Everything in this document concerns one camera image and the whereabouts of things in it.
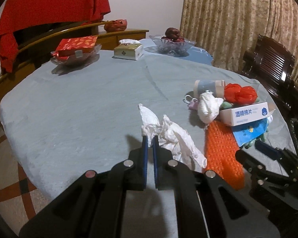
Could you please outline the white plastic bag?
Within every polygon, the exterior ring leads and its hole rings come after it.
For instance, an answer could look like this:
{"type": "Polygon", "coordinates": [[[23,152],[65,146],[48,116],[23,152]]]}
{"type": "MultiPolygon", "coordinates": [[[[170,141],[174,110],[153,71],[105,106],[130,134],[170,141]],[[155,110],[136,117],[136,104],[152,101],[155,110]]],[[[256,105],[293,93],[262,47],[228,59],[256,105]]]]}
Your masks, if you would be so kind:
{"type": "Polygon", "coordinates": [[[197,115],[200,120],[206,125],[210,124],[219,115],[223,102],[223,98],[214,97],[210,91],[201,93],[197,106],[197,115]]]}

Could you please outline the grey-blue table cloth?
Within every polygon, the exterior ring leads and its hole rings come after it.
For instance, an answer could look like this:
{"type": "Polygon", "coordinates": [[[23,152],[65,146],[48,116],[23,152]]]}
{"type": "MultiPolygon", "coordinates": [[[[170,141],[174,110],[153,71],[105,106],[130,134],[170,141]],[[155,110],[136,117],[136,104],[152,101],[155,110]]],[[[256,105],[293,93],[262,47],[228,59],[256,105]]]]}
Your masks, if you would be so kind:
{"type": "MultiPolygon", "coordinates": [[[[285,120],[259,81],[163,55],[131,61],[100,51],[97,61],[74,69],[49,62],[2,99],[0,121],[31,182],[54,200],[86,171],[109,171],[141,147],[139,104],[187,130],[206,156],[208,125],[183,102],[196,80],[253,87],[259,103],[276,107],[270,145],[293,147],[285,120]]],[[[179,237],[174,192],[156,188],[152,146],[144,191],[126,193],[120,237],[179,237]]]]}

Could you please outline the glass fruit bowl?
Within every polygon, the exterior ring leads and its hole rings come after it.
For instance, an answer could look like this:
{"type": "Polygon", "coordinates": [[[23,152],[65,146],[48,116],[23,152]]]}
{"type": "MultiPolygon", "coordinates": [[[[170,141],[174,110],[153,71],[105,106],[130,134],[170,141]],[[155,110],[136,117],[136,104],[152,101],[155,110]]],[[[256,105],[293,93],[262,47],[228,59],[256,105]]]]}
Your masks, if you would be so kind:
{"type": "Polygon", "coordinates": [[[187,56],[187,51],[195,46],[195,41],[184,39],[184,42],[174,42],[164,39],[162,35],[149,36],[155,44],[156,52],[160,54],[174,55],[177,57],[187,56]]]}

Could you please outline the red cloth drape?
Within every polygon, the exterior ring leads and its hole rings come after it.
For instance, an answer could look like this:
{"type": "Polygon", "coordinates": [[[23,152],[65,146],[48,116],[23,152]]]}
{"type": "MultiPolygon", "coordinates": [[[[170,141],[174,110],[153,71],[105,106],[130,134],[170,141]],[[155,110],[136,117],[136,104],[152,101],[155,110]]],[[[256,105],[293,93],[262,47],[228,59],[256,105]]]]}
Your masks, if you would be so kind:
{"type": "Polygon", "coordinates": [[[0,67],[13,70],[19,52],[14,32],[63,22],[99,22],[110,13],[109,0],[7,0],[0,17],[0,67]]]}

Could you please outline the green cloth glove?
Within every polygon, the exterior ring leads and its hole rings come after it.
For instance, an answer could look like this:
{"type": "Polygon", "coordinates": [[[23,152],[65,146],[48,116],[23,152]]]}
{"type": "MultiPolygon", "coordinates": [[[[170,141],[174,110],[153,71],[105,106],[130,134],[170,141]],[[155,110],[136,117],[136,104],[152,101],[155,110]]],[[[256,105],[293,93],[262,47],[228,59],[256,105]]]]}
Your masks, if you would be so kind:
{"type": "Polygon", "coordinates": [[[247,148],[249,148],[249,147],[253,146],[253,145],[255,144],[255,141],[256,141],[256,140],[259,140],[261,136],[259,136],[259,137],[256,138],[255,140],[253,140],[253,141],[247,143],[246,145],[243,145],[242,147],[247,147],[247,148]]]}

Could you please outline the white tissue box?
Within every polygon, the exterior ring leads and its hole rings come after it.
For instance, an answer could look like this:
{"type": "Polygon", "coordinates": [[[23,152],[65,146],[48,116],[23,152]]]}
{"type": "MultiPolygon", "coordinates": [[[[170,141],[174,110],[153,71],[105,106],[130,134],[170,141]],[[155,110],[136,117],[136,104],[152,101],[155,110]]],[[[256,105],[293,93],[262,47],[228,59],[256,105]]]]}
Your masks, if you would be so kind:
{"type": "Polygon", "coordinates": [[[113,57],[137,61],[143,55],[143,44],[134,39],[119,40],[119,45],[113,50],[113,57]]]}

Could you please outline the dark red apples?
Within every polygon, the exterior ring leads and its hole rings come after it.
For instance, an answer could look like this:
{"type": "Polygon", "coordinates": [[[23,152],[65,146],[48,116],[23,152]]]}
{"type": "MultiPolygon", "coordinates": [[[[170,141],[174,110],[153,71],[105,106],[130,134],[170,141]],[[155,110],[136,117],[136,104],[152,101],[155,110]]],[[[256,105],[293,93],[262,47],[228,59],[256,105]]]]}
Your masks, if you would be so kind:
{"type": "Polygon", "coordinates": [[[180,36],[180,31],[174,27],[169,27],[161,38],[172,42],[185,42],[184,37],[180,36]]]}

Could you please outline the blue white paper cup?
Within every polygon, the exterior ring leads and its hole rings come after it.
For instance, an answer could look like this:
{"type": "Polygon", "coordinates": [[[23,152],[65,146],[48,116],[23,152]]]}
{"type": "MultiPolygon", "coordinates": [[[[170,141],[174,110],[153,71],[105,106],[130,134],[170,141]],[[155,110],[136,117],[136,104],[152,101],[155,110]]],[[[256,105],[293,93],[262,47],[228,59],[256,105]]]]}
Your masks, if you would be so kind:
{"type": "Polygon", "coordinates": [[[200,94],[209,91],[214,97],[224,98],[225,81],[224,80],[196,80],[194,83],[193,95],[199,98],[200,94]]]}

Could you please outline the red gift packet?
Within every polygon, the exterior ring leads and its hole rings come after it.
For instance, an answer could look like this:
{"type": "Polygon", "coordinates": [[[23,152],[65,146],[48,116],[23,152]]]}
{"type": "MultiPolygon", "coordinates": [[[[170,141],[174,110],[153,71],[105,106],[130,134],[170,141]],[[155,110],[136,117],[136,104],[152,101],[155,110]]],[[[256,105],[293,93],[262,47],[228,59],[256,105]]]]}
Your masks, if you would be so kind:
{"type": "Polygon", "coordinates": [[[72,56],[79,58],[84,54],[91,53],[94,50],[96,42],[97,36],[62,39],[56,50],[51,52],[51,55],[62,61],[72,56]]]}

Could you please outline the white tissue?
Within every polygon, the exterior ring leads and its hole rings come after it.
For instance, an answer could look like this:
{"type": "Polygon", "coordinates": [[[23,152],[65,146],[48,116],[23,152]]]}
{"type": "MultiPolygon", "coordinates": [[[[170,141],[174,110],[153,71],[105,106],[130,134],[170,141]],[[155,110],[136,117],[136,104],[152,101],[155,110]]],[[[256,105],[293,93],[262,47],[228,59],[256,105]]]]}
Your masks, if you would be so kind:
{"type": "Polygon", "coordinates": [[[194,171],[201,171],[207,166],[207,158],[195,145],[187,130],[171,121],[167,115],[163,115],[161,120],[149,108],[138,105],[143,136],[148,137],[148,145],[153,145],[153,138],[158,137],[160,147],[172,153],[174,160],[187,165],[194,171]]]}

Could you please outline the orange bubble wrap sheet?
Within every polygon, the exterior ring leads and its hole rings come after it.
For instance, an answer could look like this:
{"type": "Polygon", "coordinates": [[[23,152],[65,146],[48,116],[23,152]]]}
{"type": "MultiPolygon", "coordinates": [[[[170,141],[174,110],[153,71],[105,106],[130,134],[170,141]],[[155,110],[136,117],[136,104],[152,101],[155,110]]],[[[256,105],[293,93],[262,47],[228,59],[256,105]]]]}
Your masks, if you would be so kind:
{"type": "Polygon", "coordinates": [[[215,171],[235,190],[244,188],[244,170],[236,160],[240,148],[230,127],[220,121],[212,121],[206,131],[205,152],[207,170],[215,171]]]}

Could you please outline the red plastic bag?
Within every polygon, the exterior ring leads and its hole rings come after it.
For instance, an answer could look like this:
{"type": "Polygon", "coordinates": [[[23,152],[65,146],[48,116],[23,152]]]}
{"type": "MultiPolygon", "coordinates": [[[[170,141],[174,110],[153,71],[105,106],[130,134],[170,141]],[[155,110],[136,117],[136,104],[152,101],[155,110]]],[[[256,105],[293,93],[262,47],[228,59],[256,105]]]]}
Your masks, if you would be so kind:
{"type": "Polygon", "coordinates": [[[229,83],[224,89],[224,98],[227,102],[238,105],[253,104],[258,95],[251,86],[240,86],[237,83],[229,83]]]}

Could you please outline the beige patterned curtain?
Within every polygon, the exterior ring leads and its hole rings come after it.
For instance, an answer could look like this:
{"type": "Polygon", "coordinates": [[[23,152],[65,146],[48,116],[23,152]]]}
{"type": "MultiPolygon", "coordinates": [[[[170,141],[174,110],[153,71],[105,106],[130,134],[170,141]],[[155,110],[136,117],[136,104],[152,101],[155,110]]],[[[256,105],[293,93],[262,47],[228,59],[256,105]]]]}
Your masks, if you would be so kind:
{"type": "Polygon", "coordinates": [[[298,80],[295,0],[184,0],[180,32],[213,56],[213,66],[235,72],[258,35],[268,36],[295,56],[291,79],[298,80]]]}

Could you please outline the white alcohol pad box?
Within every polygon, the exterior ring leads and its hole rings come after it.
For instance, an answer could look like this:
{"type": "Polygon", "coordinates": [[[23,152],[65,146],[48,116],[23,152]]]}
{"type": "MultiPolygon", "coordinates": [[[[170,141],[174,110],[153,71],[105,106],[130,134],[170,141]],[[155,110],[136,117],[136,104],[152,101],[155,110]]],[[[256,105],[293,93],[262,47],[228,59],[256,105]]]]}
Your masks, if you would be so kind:
{"type": "Polygon", "coordinates": [[[238,126],[267,118],[275,109],[273,104],[262,102],[221,110],[219,116],[225,125],[238,126]]]}

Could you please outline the light blue table cloth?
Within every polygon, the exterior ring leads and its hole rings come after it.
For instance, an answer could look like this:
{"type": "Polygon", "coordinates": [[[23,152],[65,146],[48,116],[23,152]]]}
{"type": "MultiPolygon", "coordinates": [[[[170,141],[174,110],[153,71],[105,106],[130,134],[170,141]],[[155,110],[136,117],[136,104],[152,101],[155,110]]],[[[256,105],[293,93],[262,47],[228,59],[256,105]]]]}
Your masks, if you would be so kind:
{"type": "MultiPolygon", "coordinates": [[[[172,54],[161,54],[158,52],[156,45],[151,39],[141,39],[140,42],[144,46],[144,54],[154,54],[154,55],[168,55],[171,57],[176,57],[172,54]]],[[[177,58],[193,61],[197,63],[213,65],[213,57],[204,49],[198,47],[191,47],[183,56],[177,56],[177,58]]]]}

